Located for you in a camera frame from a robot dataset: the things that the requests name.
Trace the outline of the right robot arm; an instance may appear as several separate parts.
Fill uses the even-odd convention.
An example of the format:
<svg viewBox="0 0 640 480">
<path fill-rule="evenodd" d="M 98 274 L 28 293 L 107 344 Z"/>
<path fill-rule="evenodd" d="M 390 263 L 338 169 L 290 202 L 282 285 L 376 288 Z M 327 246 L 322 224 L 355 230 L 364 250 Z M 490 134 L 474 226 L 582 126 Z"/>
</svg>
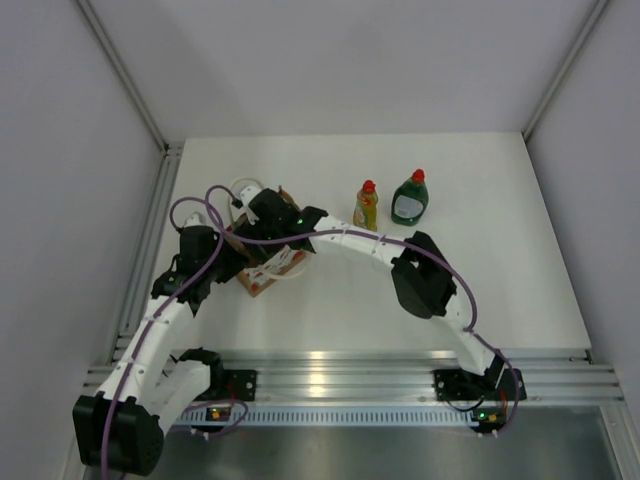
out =
<svg viewBox="0 0 640 480">
<path fill-rule="evenodd" d="M 432 238 L 381 236 L 341 221 L 327 211 L 300 209 L 272 189 L 248 186 L 232 200 L 232 231 L 259 260 L 282 246 L 316 255 L 342 255 L 390 275 L 400 306 L 431 321 L 452 344 L 457 364 L 433 372 L 439 401 L 469 408 L 483 401 L 526 397 L 519 370 L 478 337 L 477 302 Z"/>
</svg>

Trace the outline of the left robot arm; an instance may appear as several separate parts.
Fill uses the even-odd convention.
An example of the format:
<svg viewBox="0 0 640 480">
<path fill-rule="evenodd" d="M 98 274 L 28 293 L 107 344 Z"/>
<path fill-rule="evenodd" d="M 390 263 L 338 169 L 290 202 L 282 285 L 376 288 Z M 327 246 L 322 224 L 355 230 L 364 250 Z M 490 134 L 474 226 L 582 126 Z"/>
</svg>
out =
<svg viewBox="0 0 640 480">
<path fill-rule="evenodd" d="M 76 401 L 72 417 L 81 462 L 103 475 L 149 475 L 167 433 L 194 402 L 221 406 L 229 418 L 235 405 L 255 398 L 254 370 L 228 370 L 219 353 L 202 347 L 173 352 L 211 292 L 245 265 L 212 227 L 178 230 L 179 251 L 152 287 L 139 327 L 108 378 L 92 395 Z"/>
</svg>

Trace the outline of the yellow bottle red cap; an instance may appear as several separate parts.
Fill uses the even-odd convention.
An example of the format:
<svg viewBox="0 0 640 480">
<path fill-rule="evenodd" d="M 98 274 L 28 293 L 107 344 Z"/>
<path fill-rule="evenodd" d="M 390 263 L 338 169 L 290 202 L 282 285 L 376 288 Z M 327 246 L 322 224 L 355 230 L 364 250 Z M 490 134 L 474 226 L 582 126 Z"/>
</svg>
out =
<svg viewBox="0 0 640 480">
<path fill-rule="evenodd" d="M 356 195 L 353 224 L 359 228 L 376 232 L 377 204 L 376 184 L 372 180 L 366 180 Z"/>
</svg>

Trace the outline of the dark green bottle red cap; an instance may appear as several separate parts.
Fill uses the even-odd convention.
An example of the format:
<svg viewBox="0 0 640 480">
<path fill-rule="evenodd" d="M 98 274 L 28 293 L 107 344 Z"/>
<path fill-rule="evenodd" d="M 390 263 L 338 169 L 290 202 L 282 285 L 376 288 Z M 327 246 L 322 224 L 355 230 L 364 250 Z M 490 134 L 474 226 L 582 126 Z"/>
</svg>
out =
<svg viewBox="0 0 640 480">
<path fill-rule="evenodd" d="M 424 215 L 428 204 L 425 172 L 423 169 L 416 169 L 395 190 L 391 203 L 391 219 L 399 225 L 415 225 Z"/>
</svg>

